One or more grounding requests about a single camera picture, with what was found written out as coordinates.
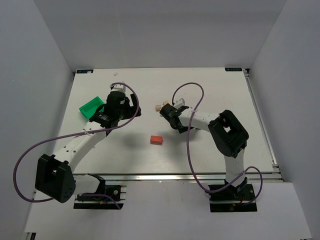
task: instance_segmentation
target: green container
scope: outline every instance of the green container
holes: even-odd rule
[[[90,102],[86,103],[82,107],[79,108],[80,112],[87,118],[90,119],[96,112],[97,108],[104,104],[100,97],[96,96]]]

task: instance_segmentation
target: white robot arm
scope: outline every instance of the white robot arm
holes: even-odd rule
[[[163,106],[160,114],[173,129],[183,133],[188,129],[193,112],[181,98],[173,106]],[[220,114],[195,111],[191,127],[211,133],[215,145],[224,156],[226,184],[244,172],[244,152],[249,135],[231,111],[225,110]],[[230,187],[237,194],[246,184],[247,178],[243,174]]]
[[[35,188],[60,203],[65,203],[72,195],[105,194],[106,185],[103,178],[94,174],[73,176],[73,172],[84,156],[111,132],[100,130],[116,127],[120,120],[134,116],[138,107],[134,94],[131,94],[131,100],[133,106],[130,106],[130,100],[126,97],[125,86],[112,85],[106,104],[98,107],[89,119],[83,129],[84,135],[74,137],[51,156],[43,154],[39,158]]]

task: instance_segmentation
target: red block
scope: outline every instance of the red block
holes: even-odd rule
[[[150,143],[162,145],[163,137],[162,136],[151,136]]]

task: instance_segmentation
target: purple cable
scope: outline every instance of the purple cable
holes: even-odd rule
[[[191,162],[191,156],[190,156],[190,130],[191,130],[191,124],[192,124],[192,119],[194,118],[194,115],[195,115],[195,111],[197,110],[197,108],[199,107],[200,103],[202,102],[202,100],[204,99],[204,96],[205,96],[205,91],[204,91],[204,88],[199,84],[199,83],[196,83],[196,82],[188,82],[188,83],[185,83],[183,85],[181,85],[180,87],[178,87],[175,92],[173,93],[173,96],[172,96],[172,104],[174,104],[174,99],[175,99],[175,95],[176,93],[178,92],[179,89],[181,89],[182,87],[186,86],[186,85],[197,85],[201,91],[202,91],[202,95],[201,95],[201,98],[200,100],[198,101],[198,103],[195,105],[194,109],[193,109],[193,112],[191,114],[191,117],[190,117],[190,120],[189,120],[189,125],[188,125],[188,129],[187,129],[187,132],[186,132],[186,154],[187,154],[187,157],[188,157],[188,162],[189,162],[189,166],[190,166],[190,170],[192,172],[192,175],[194,177],[194,180],[196,181],[196,183],[200,186],[200,188],[202,188],[206,193],[209,193],[209,194],[215,194],[215,193],[218,193],[222,190],[225,190],[226,188],[228,188],[231,184],[233,184],[236,180],[238,180],[244,173],[246,173],[249,169],[255,169],[259,175],[260,175],[260,189],[257,193],[257,195],[249,202],[246,202],[246,203],[242,203],[241,205],[247,205],[247,204],[250,204],[252,203],[253,201],[255,201],[258,196],[260,195],[261,191],[262,191],[262,186],[263,186],[263,176],[262,176],[262,173],[260,172],[260,170],[258,168],[256,168],[255,166],[249,166],[247,167],[244,172],[240,173],[237,177],[235,177],[231,182],[229,182],[228,184],[224,185],[223,187],[219,188],[219,189],[216,189],[216,190],[209,190],[209,189],[206,189],[202,184],[201,182],[199,181],[199,179],[197,178],[197,175],[196,175],[196,172],[194,170],[194,167],[192,166],[192,162]]]
[[[128,121],[126,121],[124,124],[120,125],[120,126],[115,126],[115,127],[111,127],[111,128],[106,128],[106,129],[100,129],[100,130],[91,130],[91,131],[87,131],[88,134],[93,134],[93,133],[99,133],[99,132],[106,132],[106,131],[111,131],[111,130],[115,130],[115,129],[119,129],[119,128],[122,128],[124,127],[125,125],[127,125],[128,123],[130,123],[138,114],[139,112],[139,99],[138,99],[138,96],[137,94],[135,93],[135,91],[130,87],[128,86],[127,84],[123,83],[123,82],[114,82],[112,83],[112,85],[123,85],[125,87],[127,87],[128,89],[131,90],[131,92],[134,94],[135,98],[136,98],[136,102],[137,102],[137,108],[136,108],[136,111],[134,113],[134,115],[132,116],[132,118],[130,118]],[[18,188],[18,184],[17,184],[17,170],[18,170],[18,167],[19,167],[19,164],[20,162],[22,161],[22,159],[27,155],[28,152],[30,152],[32,149],[36,148],[37,146],[39,145],[42,145],[42,144],[45,144],[45,143],[48,143],[48,142],[51,142],[51,141],[56,141],[56,140],[59,140],[59,139],[65,139],[65,138],[70,138],[70,137],[76,137],[76,136],[82,136],[82,135],[85,135],[86,133],[85,132],[76,132],[76,133],[72,133],[72,134],[68,134],[68,135],[63,135],[63,136],[56,136],[56,137],[52,137],[52,138],[49,138],[49,139],[46,139],[46,140],[43,140],[43,141],[40,141],[38,143],[36,143],[35,145],[29,147],[24,153],[22,153],[22,155],[19,157],[18,161],[16,162],[15,166],[14,166],[14,169],[13,169],[13,185],[14,185],[14,189],[16,191],[16,193],[20,196],[20,198],[22,198],[23,200],[29,202],[29,203],[43,203],[43,202],[47,202],[47,201],[50,201],[52,200],[53,198],[47,198],[47,199],[41,199],[41,200],[34,200],[34,199],[29,199],[27,197],[25,197],[21,191],[19,190]],[[116,203],[110,196],[108,195],[104,195],[104,194],[101,194],[102,196],[99,196],[99,197],[106,197],[108,199],[110,199],[111,201],[113,201],[114,203]]]

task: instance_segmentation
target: purple wire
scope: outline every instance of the purple wire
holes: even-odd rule
[[[123,85],[126,86],[128,89],[131,90],[131,92],[134,94],[135,98],[136,98],[136,102],[137,102],[137,108],[136,111],[134,113],[134,115],[132,116],[132,118],[130,118],[128,121],[126,121],[124,124],[120,125],[120,126],[115,126],[115,127],[111,127],[111,128],[106,128],[106,129],[100,129],[100,130],[91,130],[91,131],[87,131],[88,134],[93,134],[93,133],[100,133],[100,132],[107,132],[107,131],[111,131],[111,130],[115,130],[115,129],[119,129],[124,127],[125,125],[127,125],[128,123],[130,123],[138,114],[139,112],[139,99],[137,94],[135,93],[135,91],[128,86],[127,84],[123,83],[123,82],[114,82],[112,83],[112,85]],[[85,132],[76,132],[76,133],[72,133],[72,134],[68,134],[68,135],[63,135],[63,136],[56,136],[56,137],[52,137],[43,141],[40,141],[38,143],[36,143],[35,145],[32,145],[31,147],[29,147],[24,153],[22,153],[22,155],[19,157],[18,161],[16,162],[14,169],[13,169],[13,185],[14,185],[14,189],[16,191],[16,193],[20,196],[20,198],[22,198],[23,200],[29,202],[29,203],[43,203],[43,202],[47,202],[52,200],[53,198],[47,198],[47,199],[41,199],[41,200],[34,200],[34,199],[30,199],[25,197],[22,192],[19,190],[18,184],[17,184],[17,170],[19,167],[20,162],[22,161],[22,159],[27,155],[27,153],[29,153],[32,149],[36,148],[39,145],[51,142],[51,141],[56,141],[59,139],[65,139],[65,138],[70,138],[70,137],[76,137],[76,136],[82,136],[85,135]],[[110,196],[108,195],[104,195],[101,197],[106,197],[109,198],[111,201],[113,201],[114,203],[116,203]]]
[[[118,203],[113,200],[112,197],[108,196],[108,195],[105,195],[105,194],[95,194],[95,193],[83,193],[81,194],[81,196],[85,196],[85,197],[105,197],[105,198],[108,198],[110,199],[115,205],[116,207],[121,210],[121,207],[118,205]]]
[[[179,89],[181,89],[182,87],[186,86],[186,85],[197,85],[201,91],[202,91],[202,95],[201,95],[201,98],[200,100],[198,101],[198,103],[195,105],[194,109],[193,109],[193,112],[191,114],[191,117],[190,117],[190,120],[189,120],[189,125],[188,125],[188,129],[187,129],[187,132],[186,132],[186,154],[187,154],[187,158],[188,158],[188,162],[189,162],[189,166],[190,166],[190,170],[192,172],[192,175],[194,177],[194,180],[196,181],[196,183],[200,186],[200,188],[202,188],[206,193],[209,193],[209,194],[215,194],[215,193],[218,193],[218,192],[221,192],[222,190],[225,190],[226,188],[228,188],[231,184],[233,184],[236,180],[238,180],[244,173],[246,173],[249,169],[255,169],[259,175],[260,175],[260,189],[257,193],[257,195],[249,202],[246,202],[246,203],[242,203],[241,205],[247,205],[247,204],[250,204],[252,203],[253,201],[255,201],[258,196],[260,195],[261,191],[262,191],[262,186],[263,186],[263,176],[262,176],[262,173],[260,172],[260,170],[258,168],[256,168],[255,166],[249,166],[247,167],[244,172],[240,173],[238,176],[236,176],[231,182],[229,182],[228,184],[224,185],[223,187],[219,188],[219,189],[215,189],[215,190],[209,190],[207,188],[205,188],[201,182],[199,181],[199,179],[197,178],[197,175],[196,175],[196,172],[194,170],[194,167],[192,166],[192,162],[191,162],[191,156],[190,156],[190,130],[191,130],[191,125],[192,125],[192,120],[194,118],[194,115],[195,115],[195,111],[197,110],[197,108],[199,107],[200,103],[202,102],[202,100],[204,99],[204,96],[205,96],[205,91],[204,91],[204,88],[199,84],[199,83],[196,83],[196,82],[187,82],[183,85],[181,85],[180,87],[178,87],[175,92],[173,93],[173,96],[172,96],[172,104],[174,104],[174,99],[175,99],[175,95],[176,93],[178,92]]]

